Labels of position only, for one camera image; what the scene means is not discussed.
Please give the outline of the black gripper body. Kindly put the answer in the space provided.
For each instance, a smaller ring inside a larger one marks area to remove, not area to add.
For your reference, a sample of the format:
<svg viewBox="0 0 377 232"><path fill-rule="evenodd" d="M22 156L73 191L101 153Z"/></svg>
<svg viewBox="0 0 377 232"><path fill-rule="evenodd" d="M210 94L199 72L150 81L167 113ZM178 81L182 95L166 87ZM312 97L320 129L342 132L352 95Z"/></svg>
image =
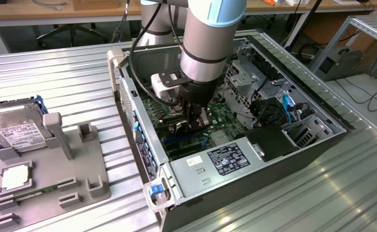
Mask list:
<svg viewBox="0 0 377 232"><path fill-rule="evenodd" d="M180 85L179 95L183 103L206 107L212 100L218 88L218 80L210 82L191 81Z"/></svg>

